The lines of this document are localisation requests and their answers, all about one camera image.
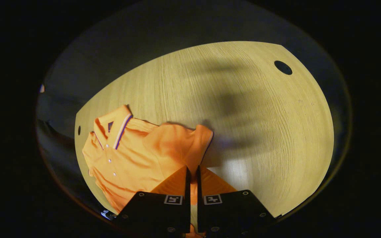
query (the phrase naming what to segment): shirt collar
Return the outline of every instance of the shirt collar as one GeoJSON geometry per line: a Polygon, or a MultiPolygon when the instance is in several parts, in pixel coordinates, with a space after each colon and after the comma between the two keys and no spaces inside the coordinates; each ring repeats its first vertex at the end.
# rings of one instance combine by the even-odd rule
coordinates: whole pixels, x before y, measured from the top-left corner
{"type": "Polygon", "coordinates": [[[132,117],[127,106],[122,105],[118,109],[94,120],[94,132],[103,149],[107,147],[117,149],[124,128],[132,117]],[[108,132],[110,122],[112,122],[112,126],[110,132],[108,132]]]}

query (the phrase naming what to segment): dark background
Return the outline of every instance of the dark background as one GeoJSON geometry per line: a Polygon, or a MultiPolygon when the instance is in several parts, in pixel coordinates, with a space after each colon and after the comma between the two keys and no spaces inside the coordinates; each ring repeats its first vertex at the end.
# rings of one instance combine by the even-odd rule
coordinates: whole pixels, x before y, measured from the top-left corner
{"type": "MultiPolygon", "coordinates": [[[[34,116],[41,80],[62,50],[133,2],[0,2],[0,232],[117,235],[52,181],[36,146],[34,116]]],[[[336,178],[266,235],[381,233],[381,1],[251,2],[305,30],[328,51],[344,74],[354,108],[351,148],[336,178]]]]}

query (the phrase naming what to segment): wooden surface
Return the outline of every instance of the wooden surface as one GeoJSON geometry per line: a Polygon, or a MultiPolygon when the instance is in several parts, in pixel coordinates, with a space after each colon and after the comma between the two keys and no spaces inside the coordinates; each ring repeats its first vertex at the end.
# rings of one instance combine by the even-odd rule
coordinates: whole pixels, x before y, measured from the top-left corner
{"type": "Polygon", "coordinates": [[[157,125],[208,126],[215,135],[202,164],[237,190],[251,190],[274,217],[313,194],[330,164],[333,124],[326,99],[284,47],[220,42],[186,48],[122,75],[76,115],[75,147],[83,177],[112,211],[88,174],[82,148],[93,120],[122,104],[135,118],[157,125]],[[293,73],[279,71],[276,60],[293,73]]]}

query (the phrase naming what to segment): orange fabric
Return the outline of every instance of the orange fabric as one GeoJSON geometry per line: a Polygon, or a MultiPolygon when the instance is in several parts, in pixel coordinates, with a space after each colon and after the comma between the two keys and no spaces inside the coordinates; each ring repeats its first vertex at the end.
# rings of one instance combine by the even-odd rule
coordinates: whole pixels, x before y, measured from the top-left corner
{"type": "Polygon", "coordinates": [[[195,177],[212,137],[202,125],[192,131],[135,119],[123,105],[95,119],[82,152],[89,175],[119,214],[137,191],[153,190],[185,165],[195,177]]]}
{"type": "Polygon", "coordinates": [[[192,224],[190,225],[190,232],[189,233],[186,233],[185,235],[186,238],[202,238],[202,236],[200,236],[199,234],[197,234],[195,232],[195,227],[192,226],[192,224]]]}
{"type": "MultiPolygon", "coordinates": [[[[203,196],[237,191],[230,184],[206,167],[200,166],[200,168],[203,196]]],[[[185,182],[186,167],[183,167],[160,183],[156,188],[154,188],[154,190],[151,191],[151,193],[184,195],[185,182]]],[[[191,181],[190,183],[190,203],[191,205],[196,205],[198,203],[198,184],[196,180],[191,181]]]]}
{"type": "Polygon", "coordinates": [[[186,166],[177,170],[174,174],[166,178],[162,183],[155,187],[151,193],[185,195],[186,188],[186,166]]]}
{"type": "Polygon", "coordinates": [[[237,191],[230,184],[228,184],[215,173],[211,172],[206,167],[200,166],[200,170],[203,196],[237,191]]]}

